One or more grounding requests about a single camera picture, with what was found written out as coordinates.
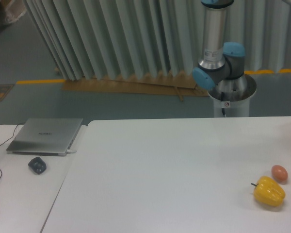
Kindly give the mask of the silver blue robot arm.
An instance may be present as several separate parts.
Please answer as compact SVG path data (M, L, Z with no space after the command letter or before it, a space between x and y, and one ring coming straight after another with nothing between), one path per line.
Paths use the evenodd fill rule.
M291 69L291 0L204 0L196 84L216 100L242 101L257 89L246 70Z

